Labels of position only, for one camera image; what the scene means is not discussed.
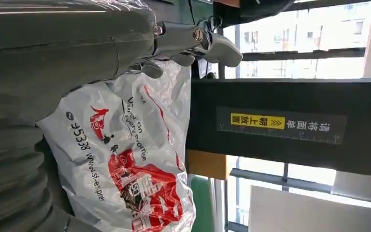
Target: window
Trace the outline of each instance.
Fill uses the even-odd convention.
[[[346,7],[353,7],[353,10],[347,10]],[[273,17],[241,24],[239,32],[241,40],[244,41],[252,41],[249,38],[251,32],[261,36],[261,41],[257,41],[256,44],[258,52],[301,52],[349,48],[355,47],[353,43],[353,36],[356,32],[354,20],[363,24],[358,27],[370,27],[371,2],[354,3],[345,5],[345,7],[342,5],[282,12]],[[233,29],[226,28],[224,35],[228,38],[229,36],[235,38],[235,27]],[[366,46],[368,31],[361,30],[360,32],[362,37],[359,45]],[[242,41],[240,49],[243,53],[252,52],[251,46]]]
[[[363,29],[363,22],[356,22],[355,35],[361,35]]]
[[[364,63],[363,57],[291,59],[243,61],[239,67],[241,78],[351,79],[363,77]],[[233,74],[231,77],[235,78],[235,68],[228,70]]]
[[[307,191],[307,190],[297,189],[297,188],[289,188],[289,192],[308,196],[308,197],[315,197],[315,198],[330,201],[330,202],[337,202],[337,203],[342,203],[342,204],[350,204],[350,205],[371,208],[371,202],[356,200],[356,199],[343,197],[343,196],[336,196],[336,195],[323,193],[323,192]]]
[[[224,35],[239,44],[244,61],[235,68],[225,67],[224,77],[361,78],[370,27],[371,1],[288,10],[225,28]],[[336,178],[333,169],[243,157],[236,158],[234,165],[226,189],[228,220],[233,225],[248,226],[251,185],[371,208],[371,202],[330,194]]]
[[[335,177],[336,171],[333,169],[315,168],[297,164],[289,164],[288,166],[288,178],[333,186]]]
[[[279,191],[289,191],[293,194],[300,194],[321,200],[355,205],[371,208],[371,202],[357,200],[349,197],[333,195],[318,186],[333,186],[336,171],[327,168],[308,167],[297,164],[284,165],[281,162],[238,157],[231,164],[235,167],[231,176],[227,180],[227,209],[228,220],[241,225],[248,226],[249,207],[251,199],[251,185],[274,189]],[[284,172],[287,172],[287,181],[284,182]],[[301,182],[299,187],[309,186],[309,189],[296,188],[290,185],[290,180],[295,180],[295,184]]]

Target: plastic wrap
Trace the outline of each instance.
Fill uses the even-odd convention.
[[[190,69],[158,64],[160,79],[83,86],[37,123],[76,217],[104,232],[186,232],[195,219],[184,166]]]
[[[155,12],[143,0],[81,0],[95,4],[106,10],[139,11],[144,14],[155,26],[157,18]]]

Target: glass pane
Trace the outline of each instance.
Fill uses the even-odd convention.
[[[371,25],[371,1],[282,12],[224,29],[243,53],[310,51],[365,47]]]
[[[319,0],[295,0],[294,3],[306,2],[306,1],[319,1]]]
[[[288,178],[312,181],[324,185],[335,183],[336,171],[328,168],[315,168],[297,164],[289,164]]]
[[[363,57],[245,61],[239,72],[236,68],[226,71],[226,78],[354,79],[363,77],[364,63]]]
[[[227,155],[227,165],[229,168],[233,169],[237,166],[238,156]]]
[[[327,200],[327,201],[331,201],[331,202],[351,204],[351,205],[357,205],[357,206],[362,206],[362,207],[366,207],[366,208],[371,208],[371,202],[355,200],[355,199],[352,199],[352,198],[336,196],[336,195],[323,193],[323,192],[307,191],[307,190],[302,190],[302,189],[298,189],[298,188],[289,188],[289,192],[304,195],[304,196],[309,196],[309,197],[315,197],[315,198],[318,198],[318,199]]]
[[[228,220],[248,226],[251,186],[282,190],[271,183],[230,176],[228,182]]]
[[[208,73],[213,73],[215,79],[218,79],[218,63],[208,63],[207,66],[207,61],[203,59],[199,60],[197,63],[199,67],[199,78],[205,77]]]
[[[238,166],[236,166],[236,168],[258,173],[280,176],[284,175],[284,163],[262,159],[240,157]]]

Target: metal bar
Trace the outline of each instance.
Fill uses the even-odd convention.
[[[235,46],[238,49],[241,49],[240,25],[239,24],[235,25]],[[235,78],[237,79],[241,78],[241,69],[239,65],[235,67]]]
[[[248,226],[230,221],[228,222],[228,226],[226,228],[226,232],[227,231],[248,232]]]
[[[365,50],[364,47],[354,47],[301,53],[298,51],[243,53],[243,61],[363,57]]]
[[[237,169],[239,169],[240,167],[240,157],[237,158],[237,162],[235,163],[235,167]],[[235,190],[235,205],[237,207],[235,207],[235,220],[237,222],[240,222],[240,210],[239,210],[239,206],[240,206],[240,180],[238,178],[236,178],[235,180],[235,187],[236,187],[236,190]]]
[[[217,29],[217,33],[219,35],[224,35],[224,29],[219,27]],[[225,66],[221,62],[218,64],[218,79],[224,80],[225,79]]]
[[[224,220],[225,228],[228,226],[228,181],[224,181]]]
[[[354,196],[347,196],[347,195],[344,195],[344,194],[332,194],[332,195],[346,197],[346,198],[352,198],[352,199],[355,199],[355,200],[365,201],[365,202],[370,202],[371,203],[370,199],[363,199],[363,198],[358,198],[358,197],[354,197]]]
[[[282,182],[288,182],[288,163],[284,163],[284,175],[282,176]],[[282,186],[282,191],[289,192],[289,187]]]
[[[330,7],[330,6],[337,6],[337,5],[347,5],[353,3],[361,3],[361,2],[368,2],[371,0],[314,0],[314,1],[306,1],[306,2],[298,2],[294,3],[291,7],[287,8],[287,11],[300,11],[300,10],[307,10],[313,8],[321,8],[321,7]]]
[[[304,190],[309,190],[309,191],[330,193],[330,190],[332,188],[329,185],[323,185],[323,184],[319,184],[315,182],[292,179],[292,178],[289,178],[287,179],[286,182],[284,182],[281,179],[281,177],[278,175],[257,173],[257,172],[252,172],[252,171],[242,170],[242,169],[237,169],[237,168],[233,168],[231,170],[230,175],[239,177],[239,178],[268,182],[268,183],[275,184],[275,185],[281,185],[281,186],[292,187],[292,188],[297,188],[297,189],[304,189]]]

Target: wooden block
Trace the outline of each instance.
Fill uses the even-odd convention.
[[[228,156],[224,154],[187,150],[188,170],[191,174],[226,180],[231,172]]]

